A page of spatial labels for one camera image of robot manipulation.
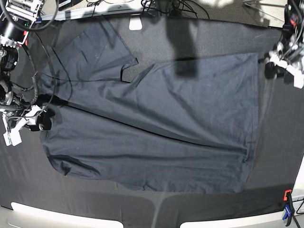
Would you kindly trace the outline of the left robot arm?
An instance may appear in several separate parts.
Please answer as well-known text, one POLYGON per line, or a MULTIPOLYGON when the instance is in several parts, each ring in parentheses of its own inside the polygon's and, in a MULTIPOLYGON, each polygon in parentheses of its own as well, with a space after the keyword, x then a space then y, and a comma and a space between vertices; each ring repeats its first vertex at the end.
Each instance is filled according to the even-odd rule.
POLYGON ((304 87, 304 2, 289 0, 280 40, 265 54, 265 78, 282 78, 286 84, 304 87))

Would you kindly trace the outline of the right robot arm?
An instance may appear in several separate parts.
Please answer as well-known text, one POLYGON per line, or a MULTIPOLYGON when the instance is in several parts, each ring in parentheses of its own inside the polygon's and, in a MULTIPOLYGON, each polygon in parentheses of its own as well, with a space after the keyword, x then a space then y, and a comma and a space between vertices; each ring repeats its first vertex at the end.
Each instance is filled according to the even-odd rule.
POLYGON ((42 27, 43 0, 2 0, 0 2, 0 112, 5 128, 3 135, 7 146, 22 142, 20 130, 47 131, 51 128, 47 105, 38 106, 38 70, 28 48, 28 35, 46 29, 54 18, 42 27), (10 73, 19 60, 23 48, 33 67, 32 85, 22 87, 10 79, 10 73))

